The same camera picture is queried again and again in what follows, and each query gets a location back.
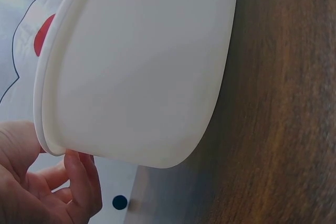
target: finger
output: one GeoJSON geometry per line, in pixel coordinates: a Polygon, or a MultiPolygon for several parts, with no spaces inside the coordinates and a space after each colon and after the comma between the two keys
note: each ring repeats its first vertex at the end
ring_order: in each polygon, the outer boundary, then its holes
{"type": "Polygon", "coordinates": [[[22,183],[41,152],[32,122],[0,123],[0,164],[22,183]]]}
{"type": "Polygon", "coordinates": [[[60,199],[61,201],[63,201],[64,203],[69,203],[72,200],[72,193],[69,187],[61,188],[53,192],[52,194],[56,196],[58,199],[60,199]]]}
{"type": "Polygon", "coordinates": [[[64,165],[70,179],[72,201],[68,203],[67,212],[74,223],[85,223],[91,216],[92,192],[85,167],[74,151],[67,151],[64,165]]]}
{"type": "Polygon", "coordinates": [[[63,160],[53,167],[38,171],[37,174],[46,180],[51,191],[60,187],[69,179],[63,160]]]}
{"type": "Polygon", "coordinates": [[[86,169],[86,172],[88,174],[91,183],[93,203],[94,203],[92,213],[93,216],[96,213],[98,213],[102,208],[101,188],[100,188],[98,171],[94,162],[92,161],[93,156],[79,153],[79,158],[86,169]]]}

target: cartoon print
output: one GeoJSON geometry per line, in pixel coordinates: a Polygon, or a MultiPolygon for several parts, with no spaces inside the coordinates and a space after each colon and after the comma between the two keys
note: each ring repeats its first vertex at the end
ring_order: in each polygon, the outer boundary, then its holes
{"type": "Polygon", "coordinates": [[[12,56],[17,79],[0,97],[2,120],[33,119],[33,93],[38,57],[61,2],[62,0],[34,0],[16,28],[12,56]],[[16,109],[15,104],[20,104],[21,109],[16,109]]]}

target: white fabric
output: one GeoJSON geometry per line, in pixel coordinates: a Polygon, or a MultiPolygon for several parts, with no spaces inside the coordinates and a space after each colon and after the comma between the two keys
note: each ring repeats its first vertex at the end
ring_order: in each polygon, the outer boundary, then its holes
{"type": "MultiPolygon", "coordinates": [[[[62,0],[0,0],[0,121],[33,120],[33,88],[38,56],[34,43],[45,21],[62,0]]],[[[60,158],[43,154],[32,166],[38,170],[60,158]]],[[[123,223],[126,210],[112,206],[116,195],[130,197],[137,167],[96,159],[103,210],[90,223],[123,223]]]]}

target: hand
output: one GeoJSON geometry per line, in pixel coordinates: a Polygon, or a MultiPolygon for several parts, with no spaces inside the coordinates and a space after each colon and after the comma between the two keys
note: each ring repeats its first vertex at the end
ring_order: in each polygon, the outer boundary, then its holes
{"type": "Polygon", "coordinates": [[[58,165],[27,172],[43,152],[32,123],[0,123],[0,223],[88,223],[102,208],[93,156],[67,151],[58,165]]]}

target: white plastic container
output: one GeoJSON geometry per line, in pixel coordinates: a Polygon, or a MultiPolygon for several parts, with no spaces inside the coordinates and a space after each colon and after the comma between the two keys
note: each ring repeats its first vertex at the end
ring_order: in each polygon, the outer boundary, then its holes
{"type": "Polygon", "coordinates": [[[41,146],[167,168],[202,138],[236,0],[64,0],[34,89],[41,146]]]}

